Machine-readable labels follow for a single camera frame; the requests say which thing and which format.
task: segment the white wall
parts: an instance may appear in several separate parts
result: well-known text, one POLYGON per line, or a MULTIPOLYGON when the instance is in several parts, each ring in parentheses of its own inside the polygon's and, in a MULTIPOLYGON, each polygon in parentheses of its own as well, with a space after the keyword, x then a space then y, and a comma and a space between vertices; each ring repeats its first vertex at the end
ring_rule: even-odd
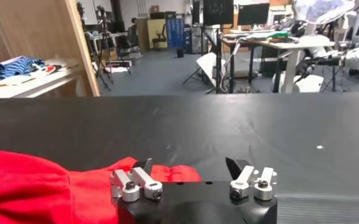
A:
MULTIPOLYGON (((142 0, 145 3, 146 11, 152 5, 159 5, 160 11, 175 11, 177 13, 185 13, 190 10, 190 0, 142 0)), ((138 17, 138 4, 137 0, 120 0, 121 13, 127 29, 132 25, 131 19, 138 17)))

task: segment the cardboard box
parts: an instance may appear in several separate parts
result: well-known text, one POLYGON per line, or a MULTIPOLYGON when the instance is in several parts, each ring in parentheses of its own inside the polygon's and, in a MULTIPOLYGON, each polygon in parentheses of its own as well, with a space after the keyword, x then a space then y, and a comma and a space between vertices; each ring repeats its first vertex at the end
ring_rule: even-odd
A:
POLYGON ((155 12, 160 12, 159 10, 159 5, 153 5, 151 6, 150 12, 149 13, 155 13, 155 12))

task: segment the computer monitor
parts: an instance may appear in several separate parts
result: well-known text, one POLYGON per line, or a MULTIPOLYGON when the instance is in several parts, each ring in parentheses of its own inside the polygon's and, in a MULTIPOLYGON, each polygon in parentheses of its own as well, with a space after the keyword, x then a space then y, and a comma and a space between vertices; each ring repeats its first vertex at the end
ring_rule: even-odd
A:
POLYGON ((238 25, 266 24, 270 3, 239 5, 238 25))
POLYGON ((204 0, 204 24, 233 24, 233 0, 204 0))
POLYGON ((199 23, 199 15, 201 13, 199 1, 193 2, 193 10, 191 11, 191 14, 193 15, 193 24, 199 23))

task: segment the black cloth surface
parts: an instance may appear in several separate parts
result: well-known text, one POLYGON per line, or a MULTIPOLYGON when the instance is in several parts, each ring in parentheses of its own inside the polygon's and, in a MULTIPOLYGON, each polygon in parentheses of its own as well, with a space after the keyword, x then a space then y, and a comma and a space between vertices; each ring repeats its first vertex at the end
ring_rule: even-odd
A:
POLYGON ((210 181, 247 159, 278 172, 279 223, 359 223, 359 93, 2 99, 0 150, 70 170, 152 157, 210 181))

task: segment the screw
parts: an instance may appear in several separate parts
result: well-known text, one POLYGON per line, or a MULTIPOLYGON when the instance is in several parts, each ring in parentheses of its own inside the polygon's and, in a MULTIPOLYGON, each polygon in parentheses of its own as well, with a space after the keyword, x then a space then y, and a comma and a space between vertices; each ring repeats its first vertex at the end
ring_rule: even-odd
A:
POLYGON ((233 190, 230 193, 230 198, 232 200, 235 200, 235 201, 240 201, 241 200, 241 193, 238 190, 233 190))
POLYGON ((134 181, 130 181, 128 183, 126 183, 125 185, 125 190, 132 190, 136 187, 136 183, 134 181))
POLYGON ((259 186, 260 188, 266 188, 266 187, 269 186, 269 183, 268 183, 267 181, 265 181, 265 180, 260 180, 260 181, 258 182, 258 186, 259 186))
POLYGON ((160 200, 162 198, 163 192, 162 191, 155 191, 154 192, 154 198, 156 200, 160 200))

